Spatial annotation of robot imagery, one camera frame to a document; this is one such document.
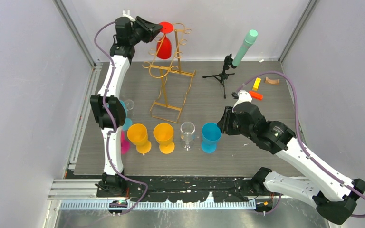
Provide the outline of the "blue wine glass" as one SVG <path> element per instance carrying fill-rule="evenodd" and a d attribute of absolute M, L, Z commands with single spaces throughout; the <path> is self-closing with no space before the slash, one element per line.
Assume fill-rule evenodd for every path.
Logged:
<path fill-rule="evenodd" d="M 123 106 L 124 110 L 125 110 L 125 114 L 126 114 L 126 119 L 125 119 L 125 123 L 122 127 L 122 130 L 123 131 L 127 131 L 132 125 L 133 125 L 133 121 L 131 120 L 130 118 L 130 114 L 131 114 L 131 111 L 128 111 L 126 108 L 125 108 L 125 104 L 124 104 L 124 101 L 120 101 L 121 102 L 121 105 Z"/>
<path fill-rule="evenodd" d="M 213 153 L 217 149 L 217 143 L 222 133 L 216 123 L 206 123 L 202 127 L 201 149 L 205 153 Z"/>

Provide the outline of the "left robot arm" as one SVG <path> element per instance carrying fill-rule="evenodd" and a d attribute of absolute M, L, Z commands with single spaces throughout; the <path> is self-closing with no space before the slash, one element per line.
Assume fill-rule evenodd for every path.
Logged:
<path fill-rule="evenodd" d="M 104 140 L 105 164 L 101 181 L 97 187 L 123 196 L 130 178 L 124 175 L 121 157 L 122 126 L 126 120 L 126 110 L 120 101 L 121 86 L 135 54 L 135 45 L 153 41 L 163 29 L 163 25 L 149 22 L 139 16 L 123 15 L 104 27 L 115 27 L 113 43 L 108 51 L 99 48 L 109 58 L 110 65 L 103 85 L 96 95 L 89 99 L 94 120 L 101 129 Z"/>

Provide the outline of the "clear wine glass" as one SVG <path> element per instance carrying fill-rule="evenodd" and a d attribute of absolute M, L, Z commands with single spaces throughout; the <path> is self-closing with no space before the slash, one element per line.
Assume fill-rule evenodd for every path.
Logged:
<path fill-rule="evenodd" d="M 124 104 L 125 104 L 125 108 L 128 111 L 133 110 L 133 108 L 134 108 L 134 101 L 133 100 L 127 99 L 127 100 L 124 101 Z"/>
<path fill-rule="evenodd" d="M 192 149 L 195 138 L 195 125 L 192 122 L 184 122 L 180 126 L 180 136 L 184 150 Z"/>

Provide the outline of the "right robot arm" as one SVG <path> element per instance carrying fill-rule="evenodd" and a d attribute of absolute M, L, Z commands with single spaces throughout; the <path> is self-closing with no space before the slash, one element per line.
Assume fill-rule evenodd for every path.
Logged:
<path fill-rule="evenodd" d="M 310 180 L 301 182 L 261 167 L 252 177 L 255 193 L 264 195 L 270 191 L 298 199 L 337 225 L 352 216 L 359 193 L 365 191 L 365 182 L 333 169 L 299 142 L 295 132 L 282 122 L 267 121 L 256 105 L 243 102 L 225 107 L 217 126 L 224 134 L 241 134 L 252 140 L 257 147 L 285 160 Z"/>

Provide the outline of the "yellow wine glass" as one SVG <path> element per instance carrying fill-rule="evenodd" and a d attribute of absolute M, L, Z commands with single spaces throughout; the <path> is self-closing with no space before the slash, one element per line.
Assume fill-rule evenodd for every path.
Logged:
<path fill-rule="evenodd" d="M 163 154 L 170 154 L 174 151 L 174 129 L 170 124 L 158 124 L 153 130 L 153 135 L 159 144 L 160 152 L 162 152 Z"/>
<path fill-rule="evenodd" d="M 147 128 L 143 124 L 133 124 L 127 131 L 127 138 L 135 146 L 140 154 L 146 154 L 151 150 L 151 142 L 148 139 Z"/>

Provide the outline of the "pink wine glass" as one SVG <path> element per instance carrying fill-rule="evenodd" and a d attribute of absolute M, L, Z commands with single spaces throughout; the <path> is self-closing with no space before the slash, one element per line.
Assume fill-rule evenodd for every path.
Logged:
<path fill-rule="evenodd" d="M 130 142 L 125 138 L 125 132 L 121 131 L 120 136 L 121 154 L 126 154 L 130 150 Z"/>

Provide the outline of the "red wine glass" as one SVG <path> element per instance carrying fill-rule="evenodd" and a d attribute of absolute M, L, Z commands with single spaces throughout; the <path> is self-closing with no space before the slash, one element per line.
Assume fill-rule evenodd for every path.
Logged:
<path fill-rule="evenodd" d="M 163 33 L 163 36 L 156 45 L 156 56 L 160 59 L 169 59 L 172 55 L 173 48 L 167 34 L 172 33 L 174 31 L 174 27 L 172 23 L 167 21 L 160 22 L 160 25 L 163 27 L 160 30 L 160 32 Z"/>

